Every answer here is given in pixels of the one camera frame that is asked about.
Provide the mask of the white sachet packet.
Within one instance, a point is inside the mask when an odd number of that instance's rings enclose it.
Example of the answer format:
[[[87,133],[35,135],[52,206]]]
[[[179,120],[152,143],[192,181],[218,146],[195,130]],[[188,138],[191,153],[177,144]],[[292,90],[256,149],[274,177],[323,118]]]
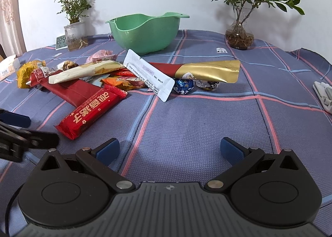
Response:
[[[127,51],[123,65],[152,89],[162,102],[166,102],[175,81],[142,59],[132,49]]]

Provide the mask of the pink floral curtain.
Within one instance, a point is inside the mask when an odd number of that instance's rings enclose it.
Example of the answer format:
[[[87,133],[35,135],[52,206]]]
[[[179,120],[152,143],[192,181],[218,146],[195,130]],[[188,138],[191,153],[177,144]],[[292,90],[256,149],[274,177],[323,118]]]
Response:
[[[1,0],[1,45],[6,55],[26,52],[22,35],[18,0]]]

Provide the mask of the white object at right edge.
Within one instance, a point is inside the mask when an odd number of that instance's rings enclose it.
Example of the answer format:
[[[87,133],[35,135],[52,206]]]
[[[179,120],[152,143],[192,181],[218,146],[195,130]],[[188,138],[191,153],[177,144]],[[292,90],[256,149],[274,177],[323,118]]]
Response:
[[[324,82],[315,81],[313,84],[313,89],[321,102],[322,107],[327,113],[332,114],[332,88],[329,84]]]

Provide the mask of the red and gold foil pack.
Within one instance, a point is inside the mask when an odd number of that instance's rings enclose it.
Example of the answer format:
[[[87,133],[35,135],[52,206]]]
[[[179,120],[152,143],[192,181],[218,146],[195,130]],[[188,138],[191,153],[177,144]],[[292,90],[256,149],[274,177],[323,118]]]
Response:
[[[156,69],[172,78],[236,83],[240,61],[213,61],[185,64],[151,63]]]

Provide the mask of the beige gold snack pack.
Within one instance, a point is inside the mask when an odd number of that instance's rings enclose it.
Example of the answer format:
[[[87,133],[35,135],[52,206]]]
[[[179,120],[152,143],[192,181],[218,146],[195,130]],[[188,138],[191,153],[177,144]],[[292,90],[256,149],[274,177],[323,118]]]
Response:
[[[62,71],[58,74],[52,74],[48,77],[48,83],[58,84],[83,77],[107,74],[122,68],[124,68],[124,65],[112,60],[98,61],[97,63],[87,63]]]

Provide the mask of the white digital clock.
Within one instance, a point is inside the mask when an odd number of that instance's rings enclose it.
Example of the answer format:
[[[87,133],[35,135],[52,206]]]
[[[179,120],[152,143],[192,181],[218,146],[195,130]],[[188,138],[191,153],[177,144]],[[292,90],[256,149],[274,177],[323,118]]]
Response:
[[[55,43],[56,50],[67,48],[66,36],[58,36]]]

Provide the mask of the dark red long snack pack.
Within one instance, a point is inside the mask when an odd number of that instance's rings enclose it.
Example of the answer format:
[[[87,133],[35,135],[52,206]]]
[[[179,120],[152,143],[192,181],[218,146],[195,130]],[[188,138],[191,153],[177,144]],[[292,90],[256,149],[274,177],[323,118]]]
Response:
[[[48,67],[35,69],[30,76],[30,87],[41,85],[74,107],[79,107],[101,88],[80,79],[49,84],[48,77],[57,75],[62,70],[50,70]]]

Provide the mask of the red bar snack wrapper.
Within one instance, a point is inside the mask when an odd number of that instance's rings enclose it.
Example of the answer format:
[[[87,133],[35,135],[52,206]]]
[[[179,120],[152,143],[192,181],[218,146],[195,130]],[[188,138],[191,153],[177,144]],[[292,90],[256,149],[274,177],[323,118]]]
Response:
[[[66,116],[55,128],[70,140],[75,140],[108,110],[127,97],[115,86],[100,88],[84,103]]]

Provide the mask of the brown nut cake snack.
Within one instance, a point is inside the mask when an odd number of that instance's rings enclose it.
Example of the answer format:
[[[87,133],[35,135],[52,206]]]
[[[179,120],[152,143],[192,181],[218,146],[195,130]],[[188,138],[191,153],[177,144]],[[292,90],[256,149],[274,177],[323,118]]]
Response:
[[[62,70],[63,70],[63,71],[66,71],[66,70],[69,70],[69,69],[71,69],[71,68],[75,68],[75,67],[77,67],[77,66],[78,66],[78,64],[75,63],[75,62],[73,62],[73,61],[65,61],[65,62],[63,63],[63,66],[62,66]]]

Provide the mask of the yellow chip bag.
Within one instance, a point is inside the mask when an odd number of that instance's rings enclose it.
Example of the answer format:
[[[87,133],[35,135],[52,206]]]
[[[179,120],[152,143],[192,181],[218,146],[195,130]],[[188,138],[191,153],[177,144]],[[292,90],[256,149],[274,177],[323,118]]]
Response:
[[[41,60],[33,60],[23,64],[17,71],[17,87],[19,89],[28,89],[29,86],[26,83],[30,80],[32,72],[45,65],[46,61]]]

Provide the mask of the green plastic bowl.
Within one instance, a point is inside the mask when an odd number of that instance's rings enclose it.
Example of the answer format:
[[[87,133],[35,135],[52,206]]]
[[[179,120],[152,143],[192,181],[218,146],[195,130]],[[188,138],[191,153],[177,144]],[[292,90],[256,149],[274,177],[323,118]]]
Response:
[[[180,21],[190,16],[182,13],[167,12],[161,16],[130,14],[106,21],[116,43],[126,50],[137,54],[160,51],[177,36]]]

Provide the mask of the silver foil chocolate ball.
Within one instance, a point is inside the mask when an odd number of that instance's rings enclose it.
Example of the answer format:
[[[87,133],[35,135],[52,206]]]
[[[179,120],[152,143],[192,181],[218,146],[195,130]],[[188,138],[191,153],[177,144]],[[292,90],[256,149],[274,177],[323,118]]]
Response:
[[[218,81],[203,81],[203,80],[195,80],[195,85],[198,88],[201,88],[206,91],[212,91],[218,88],[220,82]]]

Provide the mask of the thin plant in clear cup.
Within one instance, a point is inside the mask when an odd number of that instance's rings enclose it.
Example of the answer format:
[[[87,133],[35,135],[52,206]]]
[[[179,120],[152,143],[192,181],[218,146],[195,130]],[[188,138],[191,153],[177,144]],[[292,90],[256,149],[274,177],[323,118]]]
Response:
[[[69,24],[64,27],[69,51],[78,50],[88,45],[85,22],[86,11],[92,8],[91,0],[55,0],[60,4],[58,14],[64,13]]]

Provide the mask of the white tissue pack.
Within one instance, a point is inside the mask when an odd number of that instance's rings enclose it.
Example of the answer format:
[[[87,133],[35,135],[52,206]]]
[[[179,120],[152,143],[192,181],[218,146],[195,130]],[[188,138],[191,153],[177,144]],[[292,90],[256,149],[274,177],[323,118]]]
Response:
[[[19,64],[18,58],[16,55],[11,55],[1,61],[0,65],[0,81],[4,80],[11,74],[15,72],[17,69],[17,65]]]

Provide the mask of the blue foil chocolate ball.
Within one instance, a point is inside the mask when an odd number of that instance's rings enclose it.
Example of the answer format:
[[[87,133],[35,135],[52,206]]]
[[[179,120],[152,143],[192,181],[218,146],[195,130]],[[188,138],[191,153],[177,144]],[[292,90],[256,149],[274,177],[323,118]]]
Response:
[[[179,95],[186,95],[190,93],[195,87],[193,80],[175,79],[173,91]]]

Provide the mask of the orange snack packet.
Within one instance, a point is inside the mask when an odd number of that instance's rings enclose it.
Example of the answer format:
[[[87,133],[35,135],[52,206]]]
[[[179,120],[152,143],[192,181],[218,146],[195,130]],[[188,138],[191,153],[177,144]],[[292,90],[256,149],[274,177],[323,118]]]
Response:
[[[108,77],[108,78],[103,78],[101,82],[103,82],[105,86],[106,85],[115,86],[124,91],[143,89],[146,87],[144,81],[142,81],[137,77],[131,77],[131,76]]]

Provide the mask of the pink snack packet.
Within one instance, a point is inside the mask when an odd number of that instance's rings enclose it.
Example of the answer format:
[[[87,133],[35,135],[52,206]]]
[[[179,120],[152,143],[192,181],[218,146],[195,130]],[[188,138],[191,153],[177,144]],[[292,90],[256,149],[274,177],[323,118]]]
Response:
[[[112,50],[99,50],[96,53],[90,55],[86,59],[86,63],[96,63],[98,61],[115,61],[117,58],[117,54],[114,54]]]

